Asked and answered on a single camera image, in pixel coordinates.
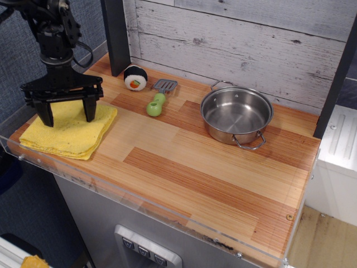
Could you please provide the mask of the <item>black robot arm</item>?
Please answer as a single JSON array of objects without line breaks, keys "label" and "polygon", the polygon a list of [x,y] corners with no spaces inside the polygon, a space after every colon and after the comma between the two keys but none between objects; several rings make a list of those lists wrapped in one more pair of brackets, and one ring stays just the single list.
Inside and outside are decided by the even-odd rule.
[{"label": "black robot arm", "polygon": [[47,73],[21,85],[27,105],[49,127],[54,125],[51,104],[81,100],[86,120],[95,118],[97,101],[103,97],[102,78],[78,73],[71,66],[73,49],[90,47],[80,42],[81,25],[75,21],[69,1],[1,1],[6,9],[1,21],[19,11],[40,46],[40,59]]}]

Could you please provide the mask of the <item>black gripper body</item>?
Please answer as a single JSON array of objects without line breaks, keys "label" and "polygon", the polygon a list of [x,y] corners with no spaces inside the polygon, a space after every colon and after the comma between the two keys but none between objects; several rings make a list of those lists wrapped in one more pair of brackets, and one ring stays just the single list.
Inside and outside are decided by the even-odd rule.
[{"label": "black gripper body", "polygon": [[32,107],[48,107],[51,103],[75,100],[95,101],[103,97],[102,78],[81,74],[70,61],[43,61],[47,73],[20,86],[25,101]]}]

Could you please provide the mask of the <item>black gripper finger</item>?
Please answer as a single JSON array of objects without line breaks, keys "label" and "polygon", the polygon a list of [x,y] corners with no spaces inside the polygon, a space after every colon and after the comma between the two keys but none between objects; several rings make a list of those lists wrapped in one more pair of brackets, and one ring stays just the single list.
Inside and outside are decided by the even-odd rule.
[{"label": "black gripper finger", "polygon": [[86,121],[91,122],[95,118],[97,99],[94,95],[88,96],[82,100]]},{"label": "black gripper finger", "polygon": [[54,119],[50,103],[34,101],[34,108],[45,126],[54,126]]}]

